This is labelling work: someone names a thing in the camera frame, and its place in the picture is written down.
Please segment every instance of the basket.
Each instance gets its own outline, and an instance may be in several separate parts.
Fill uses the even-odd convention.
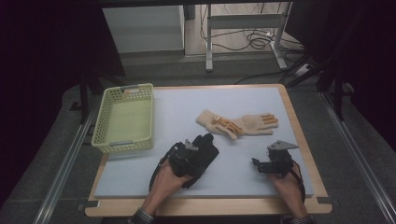
[[[92,137],[104,153],[153,148],[152,84],[106,89]]]

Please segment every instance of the wooden frame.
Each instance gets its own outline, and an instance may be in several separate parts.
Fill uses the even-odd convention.
[[[308,144],[306,143],[303,130],[294,112],[288,93],[280,84],[259,85],[223,85],[223,86],[182,86],[182,87],[157,87],[158,90],[180,90],[180,89],[210,89],[210,88],[277,88],[282,97],[283,104],[290,118],[290,124],[297,144],[304,158],[308,174],[311,178],[315,194],[306,198],[305,206],[310,214],[323,214],[332,211],[330,203],[320,203],[318,198],[328,198],[326,189],[318,173],[318,168],[312,157]],[[141,206],[144,199],[98,199],[93,194],[105,169],[108,155],[104,154],[100,163],[89,202],[93,207],[86,207],[85,213],[89,217],[128,217],[134,214]],[[216,199],[180,199],[170,198],[157,210],[157,216],[232,216],[232,215],[281,215],[287,214],[288,208],[283,201],[277,197],[272,198],[216,198]]]

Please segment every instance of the white board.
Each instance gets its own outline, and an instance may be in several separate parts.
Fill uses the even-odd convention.
[[[195,122],[208,109],[228,119],[270,112],[279,119],[272,135],[241,136],[236,141],[214,134],[219,155],[189,189],[173,197],[261,197],[276,195],[265,174],[258,173],[251,158],[269,161],[267,147],[276,140],[297,145],[287,111],[277,88],[155,90],[154,148],[110,155],[94,195],[98,198],[141,198],[159,160],[176,142],[208,133]],[[306,195],[314,194],[300,149],[290,149],[301,165]]]

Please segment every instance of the white cabinet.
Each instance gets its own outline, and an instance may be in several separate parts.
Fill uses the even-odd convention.
[[[103,11],[119,53],[184,49],[183,6]]]

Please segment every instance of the black cable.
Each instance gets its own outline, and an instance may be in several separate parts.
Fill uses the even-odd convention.
[[[249,76],[249,77],[243,77],[243,78],[239,79],[238,81],[236,81],[236,82],[234,83],[234,85],[239,85],[240,82],[242,82],[242,81],[244,81],[244,80],[246,80],[246,79],[250,79],[250,78],[254,78],[254,77],[269,76],[269,75],[277,75],[277,74],[282,74],[282,73],[285,73],[285,72],[288,72],[288,71],[289,71],[289,69],[288,69],[288,70],[285,70],[285,71],[280,71],[280,72],[263,73],[263,74],[258,74],[258,75]]]

